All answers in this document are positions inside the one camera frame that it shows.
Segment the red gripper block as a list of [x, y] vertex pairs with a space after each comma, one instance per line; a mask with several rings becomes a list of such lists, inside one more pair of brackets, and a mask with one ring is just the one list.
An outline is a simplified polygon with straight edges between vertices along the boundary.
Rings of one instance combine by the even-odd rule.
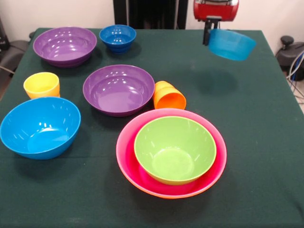
[[238, 0], [195, 0], [193, 2], [194, 18], [205, 21], [203, 45], [209, 44], [212, 29], [218, 29], [220, 21], [233, 21], [239, 7]]

